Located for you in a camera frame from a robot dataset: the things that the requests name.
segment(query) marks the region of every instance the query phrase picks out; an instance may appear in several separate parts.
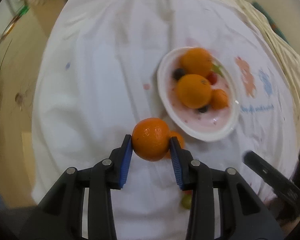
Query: green object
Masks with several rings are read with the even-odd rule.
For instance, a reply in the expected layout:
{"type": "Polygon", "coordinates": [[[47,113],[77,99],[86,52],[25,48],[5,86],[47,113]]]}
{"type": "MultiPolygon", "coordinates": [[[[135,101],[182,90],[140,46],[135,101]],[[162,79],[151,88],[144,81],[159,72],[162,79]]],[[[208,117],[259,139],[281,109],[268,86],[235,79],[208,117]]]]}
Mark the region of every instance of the green object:
{"type": "Polygon", "coordinates": [[[258,4],[256,1],[251,3],[254,8],[256,8],[259,12],[261,12],[268,20],[272,30],[280,37],[282,38],[286,43],[289,44],[286,37],[283,35],[282,31],[277,27],[274,20],[270,17],[270,15],[262,8],[260,4],[258,4]]]}
{"type": "Polygon", "coordinates": [[[183,206],[185,209],[191,209],[191,199],[192,195],[184,195],[181,200],[181,206],[183,206]]]}
{"type": "Polygon", "coordinates": [[[29,6],[25,5],[22,7],[22,9],[19,11],[19,16],[25,15],[29,11],[29,6]]]}
{"type": "Polygon", "coordinates": [[[221,66],[221,65],[214,65],[214,64],[213,64],[212,71],[213,71],[214,73],[217,73],[217,74],[219,74],[220,76],[224,77],[224,76],[223,76],[223,73],[221,72],[221,68],[223,68],[223,66],[221,66]]]}

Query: white bowl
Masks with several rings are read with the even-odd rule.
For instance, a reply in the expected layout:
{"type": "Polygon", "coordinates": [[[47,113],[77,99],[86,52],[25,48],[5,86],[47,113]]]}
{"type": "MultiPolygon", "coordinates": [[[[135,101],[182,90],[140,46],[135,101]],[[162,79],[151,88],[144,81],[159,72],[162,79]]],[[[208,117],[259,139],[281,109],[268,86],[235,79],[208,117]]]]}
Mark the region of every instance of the white bowl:
{"type": "MultiPolygon", "coordinates": [[[[223,78],[218,76],[214,89],[221,88],[227,92],[229,107],[221,110],[209,110],[205,114],[190,109],[177,99],[174,86],[176,81],[172,78],[173,70],[180,67],[179,58],[192,47],[183,47],[170,51],[162,59],[158,71],[157,81],[159,96],[170,118],[188,135],[202,141],[212,142],[220,140],[230,134],[238,121],[239,102],[237,88],[228,71],[220,68],[223,78]]],[[[221,65],[213,58],[215,65],[221,65]]]]}

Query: beige cloth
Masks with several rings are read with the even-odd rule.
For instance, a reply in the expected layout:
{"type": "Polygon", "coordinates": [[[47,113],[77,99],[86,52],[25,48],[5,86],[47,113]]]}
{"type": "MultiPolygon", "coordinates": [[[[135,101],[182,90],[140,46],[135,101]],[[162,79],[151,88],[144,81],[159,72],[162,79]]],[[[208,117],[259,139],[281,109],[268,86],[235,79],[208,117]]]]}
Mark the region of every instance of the beige cloth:
{"type": "Polygon", "coordinates": [[[300,149],[300,55],[271,28],[266,17],[245,0],[221,0],[236,8],[261,32],[278,60],[293,97],[294,122],[297,132],[297,149],[300,149]]]}

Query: beige floor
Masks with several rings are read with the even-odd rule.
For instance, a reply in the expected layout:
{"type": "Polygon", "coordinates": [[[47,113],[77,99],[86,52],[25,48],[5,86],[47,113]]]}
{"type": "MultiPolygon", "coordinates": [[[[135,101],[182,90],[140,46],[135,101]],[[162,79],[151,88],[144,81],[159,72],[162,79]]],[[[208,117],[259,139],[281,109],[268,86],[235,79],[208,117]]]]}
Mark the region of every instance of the beige floor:
{"type": "Polygon", "coordinates": [[[0,70],[0,194],[10,207],[34,203],[32,100],[46,42],[30,9],[0,45],[0,61],[7,51],[0,70]],[[17,93],[24,95],[22,111],[15,102],[17,93]]]}

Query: orange in bowl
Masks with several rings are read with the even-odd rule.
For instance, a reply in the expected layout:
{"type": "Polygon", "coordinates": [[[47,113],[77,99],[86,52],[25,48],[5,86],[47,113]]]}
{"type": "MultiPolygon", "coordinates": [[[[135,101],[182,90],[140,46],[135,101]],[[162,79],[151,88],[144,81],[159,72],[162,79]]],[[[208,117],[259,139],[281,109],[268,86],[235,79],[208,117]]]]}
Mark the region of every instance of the orange in bowl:
{"type": "Polygon", "coordinates": [[[196,74],[185,75],[177,83],[177,96],[185,106],[197,109],[211,100],[210,82],[196,74]]]}
{"type": "MultiPolygon", "coordinates": [[[[181,149],[183,149],[185,147],[185,140],[180,133],[178,133],[176,131],[171,131],[171,137],[177,137],[181,149]]],[[[165,157],[168,159],[171,159],[170,151],[167,152],[165,157]]]]}
{"type": "Polygon", "coordinates": [[[132,147],[142,159],[156,162],[169,150],[170,130],[165,121],[147,118],[135,126],[132,132],[132,147]]]}
{"type": "Polygon", "coordinates": [[[211,93],[210,105],[213,109],[219,110],[229,106],[227,93],[222,89],[215,89],[211,93]]]}
{"type": "Polygon", "coordinates": [[[208,76],[213,66],[211,54],[203,48],[189,49],[180,58],[180,63],[187,73],[202,77],[208,76]]]}

